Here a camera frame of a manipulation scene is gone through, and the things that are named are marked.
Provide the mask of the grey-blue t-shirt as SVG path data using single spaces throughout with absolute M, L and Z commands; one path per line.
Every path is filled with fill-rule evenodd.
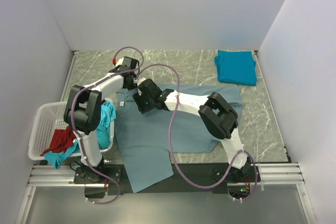
M 138 193 L 173 174 L 170 150 L 210 153 L 219 140 L 208 132 L 199 116 L 185 112 L 173 116 L 172 112 L 157 109 L 141 114 L 133 99 L 135 93 L 127 89 L 116 93 L 114 130 L 131 187 Z

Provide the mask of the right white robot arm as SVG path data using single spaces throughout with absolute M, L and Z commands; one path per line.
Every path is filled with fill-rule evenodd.
M 138 91 L 133 98 L 142 114 L 157 109 L 199 116 L 226 152 L 230 165 L 226 180 L 238 183 L 248 177 L 251 158 L 244 152 L 239 137 L 238 114 L 219 93 L 192 95 L 173 89 L 161 90 L 153 80 L 146 78 L 136 80 L 135 84 Z

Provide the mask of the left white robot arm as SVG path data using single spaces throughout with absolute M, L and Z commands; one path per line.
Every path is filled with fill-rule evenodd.
M 81 162 L 84 165 L 90 163 L 92 167 L 98 167 L 102 162 L 97 137 L 97 128 L 102 118 L 102 100 L 120 89 L 134 89 L 134 70 L 138 68 L 138 60 L 123 57 L 103 78 L 92 84 L 74 85 L 71 88 L 64 111 L 64 121 L 76 136 Z

